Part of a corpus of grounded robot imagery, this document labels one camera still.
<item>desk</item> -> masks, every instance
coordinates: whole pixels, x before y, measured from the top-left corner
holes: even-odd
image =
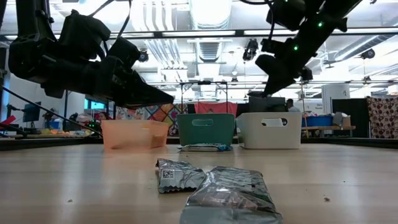
[[[327,144],[221,153],[178,153],[175,145],[107,153],[99,144],[0,152],[0,223],[177,224],[190,193],[158,194],[159,157],[204,171],[262,172],[284,224],[398,223],[397,151]]]
[[[320,132],[320,137],[325,137],[325,131],[349,131],[349,136],[353,137],[353,130],[355,130],[356,126],[348,126],[348,127],[339,127],[339,126],[315,126],[315,127],[302,127],[301,130],[303,131],[317,131]]]

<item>ceiling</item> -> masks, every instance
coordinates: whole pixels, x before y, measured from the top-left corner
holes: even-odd
[[[155,22],[156,5],[157,1],[150,0],[134,0],[133,2],[144,1],[143,5],[145,7],[141,10],[144,11],[143,15],[147,15],[146,6],[151,5],[153,12],[153,21]],[[159,0],[162,2],[163,7],[166,3],[170,3],[172,7],[172,25],[175,30],[192,30],[192,20],[190,15],[190,6],[188,0]],[[214,15],[217,15],[217,9],[221,9],[223,6],[218,5],[217,2],[221,0],[210,1],[211,6],[214,10],[207,9],[207,19]],[[93,12],[99,5],[101,5],[105,0],[80,0],[80,3],[63,3],[62,0],[50,0],[51,4],[51,14],[55,20],[52,25],[53,31],[55,33],[60,33],[63,25],[63,20],[65,16],[68,16],[72,9],[78,10],[81,14],[89,14]],[[363,0],[362,3],[357,6],[348,15],[348,27],[387,27],[387,26],[398,26],[398,17],[396,12],[398,10],[398,0],[378,0],[375,4],[370,4],[369,1]],[[266,22],[266,15],[268,12],[267,6],[252,6],[248,4],[241,3],[240,1],[232,1],[231,3],[231,13],[229,16],[228,29],[270,29],[270,25]],[[100,13],[95,15],[98,19],[101,19],[112,31],[119,31],[126,16],[128,14],[128,3],[126,1],[116,1],[104,8]],[[141,18],[137,17],[136,13],[131,15],[132,21],[126,27],[126,32],[140,31],[134,28],[135,21],[139,21]],[[6,15],[4,18],[3,27],[0,31],[0,35],[16,35],[17,34],[17,19],[16,19],[16,9],[15,0],[8,0]],[[155,26],[149,26],[149,31],[156,29]],[[276,29],[283,29],[283,27],[276,26]],[[365,38],[364,36],[356,35],[344,35],[344,36],[331,36],[325,42],[323,46],[318,50],[318,58],[313,58],[308,63],[308,66],[312,69],[314,74],[314,80],[316,81],[345,81],[345,80],[361,80],[364,76],[372,75],[372,80],[393,80],[398,78],[398,62],[396,60],[398,56],[398,37],[392,36],[387,41],[384,41],[373,47],[376,56],[370,60],[362,60],[360,58],[350,58],[342,62],[332,64],[332,68],[324,65],[325,60],[334,60],[333,56],[335,53],[347,48],[352,43],[357,40]],[[275,37],[274,39],[279,41],[284,41],[286,37]],[[197,50],[195,48],[196,44],[188,43],[193,39],[177,39],[178,51],[183,64],[186,66],[184,74],[186,73],[186,78],[184,81],[188,80],[201,80],[203,79],[203,72],[200,72],[197,57]],[[221,48],[220,57],[217,60],[220,66],[217,70],[217,76],[213,77],[214,81],[231,81],[233,76],[237,76],[240,82],[261,82],[267,80],[267,75],[259,69],[254,61],[244,63],[242,59],[243,50],[247,44],[248,37],[234,37],[227,38],[227,42],[223,44]],[[148,49],[148,42],[144,40],[131,40],[139,49]],[[162,75],[160,71],[161,64],[155,59],[152,52],[149,50],[149,61],[144,63],[136,62],[134,65],[135,69],[147,80],[147,82],[171,82],[171,79],[166,78]],[[322,84],[317,85],[307,85],[311,91],[317,90]],[[251,89],[255,85],[244,85],[242,89]],[[387,86],[382,85],[372,85],[371,88],[374,91],[383,90]],[[357,93],[358,88],[362,86],[352,86],[353,90]],[[294,98],[295,93],[300,90],[299,86],[296,88],[291,88],[290,90],[284,90],[278,93],[279,95],[285,95],[285,97]],[[170,86],[169,91],[178,91]],[[236,90],[237,95],[244,96],[247,90]]]

